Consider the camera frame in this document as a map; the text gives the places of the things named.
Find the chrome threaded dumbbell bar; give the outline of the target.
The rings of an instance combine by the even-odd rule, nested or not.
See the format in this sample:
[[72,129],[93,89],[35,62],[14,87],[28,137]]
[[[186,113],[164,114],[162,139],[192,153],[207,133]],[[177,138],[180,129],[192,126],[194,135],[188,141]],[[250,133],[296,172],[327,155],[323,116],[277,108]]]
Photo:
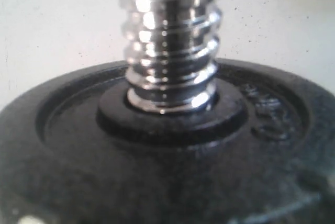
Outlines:
[[216,93],[217,0],[120,0],[129,103],[158,114],[193,111]]

